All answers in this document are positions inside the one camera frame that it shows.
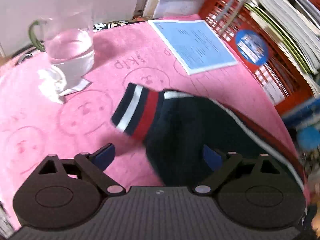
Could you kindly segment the navy white zip jacket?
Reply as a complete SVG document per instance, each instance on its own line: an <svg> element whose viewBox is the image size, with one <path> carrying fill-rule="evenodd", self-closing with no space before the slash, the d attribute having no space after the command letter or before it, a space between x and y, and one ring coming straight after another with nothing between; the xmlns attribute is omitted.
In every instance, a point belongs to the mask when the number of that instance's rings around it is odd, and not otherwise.
<svg viewBox="0 0 320 240"><path fill-rule="evenodd" d="M235 152L255 159L268 154L305 190L305 174L294 150L241 112L215 100L177 90L160 92L129 83L112 123L141 141L167 186L194 186L213 171L213 161Z"/></svg>

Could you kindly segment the pink bunny print towel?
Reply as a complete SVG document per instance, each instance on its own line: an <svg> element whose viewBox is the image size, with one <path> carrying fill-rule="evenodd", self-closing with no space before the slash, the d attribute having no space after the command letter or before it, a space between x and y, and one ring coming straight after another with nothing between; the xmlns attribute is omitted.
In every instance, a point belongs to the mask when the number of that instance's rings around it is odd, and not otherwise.
<svg viewBox="0 0 320 240"><path fill-rule="evenodd" d="M273 103L242 62L187 75L147 22L95 33L94 49L94 67L86 75L90 85L66 96L63 105L49 101L39 90L38 71L48 66L45 53L10 70L1 69L1 202L14 229L20 224L13 197L49 154L72 159L112 143L116 158L106 169L111 178L124 187L161 185L142 144L111 123L130 82L154 90L181 90L232 106L297 154Z"/></svg>

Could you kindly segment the blue plush ball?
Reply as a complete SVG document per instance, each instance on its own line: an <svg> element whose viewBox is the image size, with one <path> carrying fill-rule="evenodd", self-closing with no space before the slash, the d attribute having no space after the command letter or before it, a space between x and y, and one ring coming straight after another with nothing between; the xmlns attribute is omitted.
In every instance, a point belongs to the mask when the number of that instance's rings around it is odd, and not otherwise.
<svg viewBox="0 0 320 240"><path fill-rule="evenodd" d="M319 146L319 130L314 127L306 127L297 133L297 142L304 151L311 151Z"/></svg>

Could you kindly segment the blue printed paper sheet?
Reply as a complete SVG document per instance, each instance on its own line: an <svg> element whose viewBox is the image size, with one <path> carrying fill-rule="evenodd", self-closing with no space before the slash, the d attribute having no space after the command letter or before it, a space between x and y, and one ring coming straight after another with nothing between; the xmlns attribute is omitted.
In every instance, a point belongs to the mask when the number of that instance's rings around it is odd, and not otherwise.
<svg viewBox="0 0 320 240"><path fill-rule="evenodd" d="M238 63L225 43L204 20L149 20L188 75Z"/></svg>

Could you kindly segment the clear glass water pitcher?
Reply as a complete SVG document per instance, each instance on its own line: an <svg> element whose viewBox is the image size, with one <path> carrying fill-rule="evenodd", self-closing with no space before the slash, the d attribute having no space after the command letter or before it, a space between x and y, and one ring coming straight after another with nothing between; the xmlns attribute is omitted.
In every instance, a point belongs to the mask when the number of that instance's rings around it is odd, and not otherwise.
<svg viewBox="0 0 320 240"><path fill-rule="evenodd" d="M29 26L28 36L47 53L61 91L78 85L94 64L92 1L58 0L47 17Z"/></svg>

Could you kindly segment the red plastic crate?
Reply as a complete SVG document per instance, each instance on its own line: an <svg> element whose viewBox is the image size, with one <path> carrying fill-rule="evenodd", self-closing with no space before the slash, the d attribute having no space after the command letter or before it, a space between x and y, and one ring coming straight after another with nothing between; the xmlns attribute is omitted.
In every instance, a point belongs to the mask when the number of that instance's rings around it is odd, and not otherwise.
<svg viewBox="0 0 320 240"><path fill-rule="evenodd" d="M242 1L235 0L217 19L229 0L205 0L199 15L239 55L276 110L283 115L313 96L293 61L259 25Z"/></svg>

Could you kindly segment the stack of magazines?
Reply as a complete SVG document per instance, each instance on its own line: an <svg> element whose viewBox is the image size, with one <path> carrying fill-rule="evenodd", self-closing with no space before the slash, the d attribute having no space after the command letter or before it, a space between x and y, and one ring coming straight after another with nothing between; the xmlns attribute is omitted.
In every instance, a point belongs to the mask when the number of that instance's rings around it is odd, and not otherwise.
<svg viewBox="0 0 320 240"><path fill-rule="evenodd" d="M229 0L223 10L215 17L219 22L227 13L234 0ZM293 6L286 0L259 0L259 3L295 39L306 56L308 67L313 74L319 72L319 37L307 26Z"/></svg>

